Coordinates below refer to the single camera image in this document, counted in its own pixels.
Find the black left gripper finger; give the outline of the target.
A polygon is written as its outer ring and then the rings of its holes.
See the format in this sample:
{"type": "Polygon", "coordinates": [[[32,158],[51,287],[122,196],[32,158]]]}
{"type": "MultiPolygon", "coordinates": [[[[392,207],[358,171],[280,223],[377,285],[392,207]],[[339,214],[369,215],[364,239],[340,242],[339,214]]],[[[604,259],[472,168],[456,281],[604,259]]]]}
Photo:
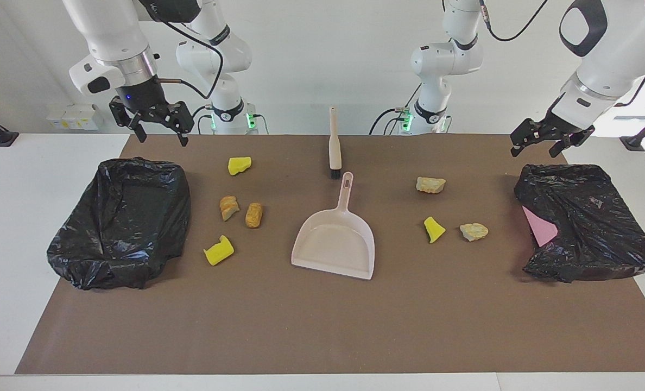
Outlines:
{"type": "Polygon", "coordinates": [[[594,131],[594,126],[590,126],[587,129],[578,132],[562,132],[556,130],[554,134],[555,144],[550,148],[550,157],[556,158],[564,151],[564,149],[581,146],[581,144],[585,143],[585,141],[590,138],[594,131]]]}
{"type": "Polygon", "coordinates": [[[543,124],[531,118],[524,119],[510,134],[512,147],[510,153],[513,157],[519,156],[521,151],[531,144],[541,143],[544,140],[540,133],[543,124]]]}

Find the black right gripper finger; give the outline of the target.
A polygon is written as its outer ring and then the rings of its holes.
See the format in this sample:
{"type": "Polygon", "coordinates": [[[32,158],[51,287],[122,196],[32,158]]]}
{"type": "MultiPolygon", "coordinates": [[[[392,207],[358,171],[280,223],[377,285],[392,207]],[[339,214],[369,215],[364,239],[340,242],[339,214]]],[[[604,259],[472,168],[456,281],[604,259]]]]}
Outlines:
{"type": "Polygon", "coordinates": [[[188,134],[194,127],[194,119],[186,102],[176,102],[165,106],[163,126],[176,133],[179,143],[186,147],[189,140],[188,134]]]}
{"type": "Polygon", "coordinates": [[[133,111],[133,116],[129,116],[131,111],[126,106],[119,97],[114,97],[109,102],[109,108],[111,109],[112,116],[114,117],[117,126],[126,127],[134,132],[137,139],[140,143],[144,143],[147,138],[146,131],[141,124],[144,119],[148,116],[148,109],[138,109],[133,111]]]}

